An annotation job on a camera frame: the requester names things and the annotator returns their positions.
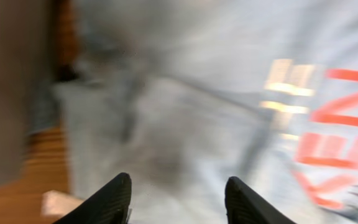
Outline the light blue printed t-shirt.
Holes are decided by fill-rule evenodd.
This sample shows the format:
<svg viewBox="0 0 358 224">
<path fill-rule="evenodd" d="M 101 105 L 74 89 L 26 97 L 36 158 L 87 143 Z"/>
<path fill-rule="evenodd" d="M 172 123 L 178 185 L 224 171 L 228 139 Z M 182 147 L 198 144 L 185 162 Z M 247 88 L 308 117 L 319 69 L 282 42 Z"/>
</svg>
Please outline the light blue printed t-shirt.
<svg viewBox="0 0 358 224">
<path fill-rule="evenodd" d="M 236 176 L 296 223 L 358 223 L 358 0 L 79 0 L 57 89 L 71 192 L 132 223 L 226 223 Z"/>
</svg>

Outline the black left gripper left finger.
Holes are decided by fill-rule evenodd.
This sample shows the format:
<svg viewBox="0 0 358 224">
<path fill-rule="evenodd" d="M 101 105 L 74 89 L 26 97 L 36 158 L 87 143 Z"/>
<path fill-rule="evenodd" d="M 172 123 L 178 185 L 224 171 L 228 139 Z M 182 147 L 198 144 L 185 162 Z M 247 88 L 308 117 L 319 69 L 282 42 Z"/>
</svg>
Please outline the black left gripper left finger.
<svg viewBox="0 0 358 224">
<path fill-rule="evenodd" d="M 53 224 L 127 224 L 131 195 L 131 177 L 121 172 Z"/>
</svg>

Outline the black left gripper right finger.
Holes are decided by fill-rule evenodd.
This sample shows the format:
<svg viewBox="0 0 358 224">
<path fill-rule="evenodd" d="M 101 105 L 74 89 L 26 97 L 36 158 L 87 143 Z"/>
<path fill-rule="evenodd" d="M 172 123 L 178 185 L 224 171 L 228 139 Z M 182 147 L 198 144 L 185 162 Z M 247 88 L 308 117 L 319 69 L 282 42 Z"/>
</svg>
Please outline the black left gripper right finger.
<svg viewBox="0 0 358 224">
<path fill-rule="evenodd" d="M 296 224 L 235 176 L 225 186 L 225 207 L 228 224 Z"/>
</svg>

